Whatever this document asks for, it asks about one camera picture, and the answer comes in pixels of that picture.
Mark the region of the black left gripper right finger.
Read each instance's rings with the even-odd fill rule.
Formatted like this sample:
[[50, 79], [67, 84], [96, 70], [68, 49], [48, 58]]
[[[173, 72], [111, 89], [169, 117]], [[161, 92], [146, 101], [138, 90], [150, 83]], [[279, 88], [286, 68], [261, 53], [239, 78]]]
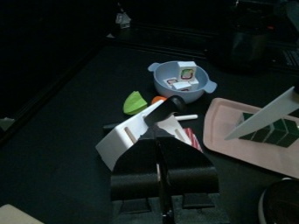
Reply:
[[159, 197], [163, 209], [173, 209], [174, 196], [182, 196], [182, 208], [211, 208], [211, 196], [219, 192], [217, 168], [202, 152], [174, 137], [155, 140]]

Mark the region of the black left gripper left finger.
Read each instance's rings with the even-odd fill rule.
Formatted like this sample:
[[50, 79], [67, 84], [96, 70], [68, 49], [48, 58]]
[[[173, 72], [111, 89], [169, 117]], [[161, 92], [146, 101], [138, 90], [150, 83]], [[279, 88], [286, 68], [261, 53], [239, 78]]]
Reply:
[[150, 198], [158, 196], [155, 141], [139, 140], [117, 161], [111, 176], [111, 199], [122, 214], [151, 211]]

